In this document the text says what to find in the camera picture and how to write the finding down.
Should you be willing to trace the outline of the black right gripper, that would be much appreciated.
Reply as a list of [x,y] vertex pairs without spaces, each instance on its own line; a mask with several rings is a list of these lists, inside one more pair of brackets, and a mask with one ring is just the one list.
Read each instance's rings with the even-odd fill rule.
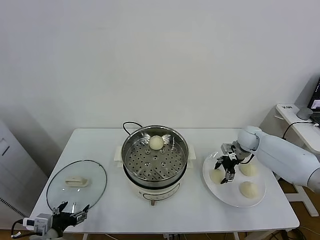
[[224,178],[221,180],[220,184],[225,184],[232,182],[235,177],[235,166],[238,164],[238,158],[235,153],[222,155],[217,158],[214,169],[218,169],[223,166],[225,170]]

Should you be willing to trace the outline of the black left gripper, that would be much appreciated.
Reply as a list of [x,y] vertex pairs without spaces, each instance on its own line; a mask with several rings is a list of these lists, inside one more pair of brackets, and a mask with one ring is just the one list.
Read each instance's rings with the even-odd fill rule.
[[57,232],[64,232],[67,227],[76,226],[77,223],[82,223],[87,219],[90,205],[86,205],[85,208],[76,213],[62,212],[68,205],[68,201],[62,201],[58,207],[52,209],[52,228]]

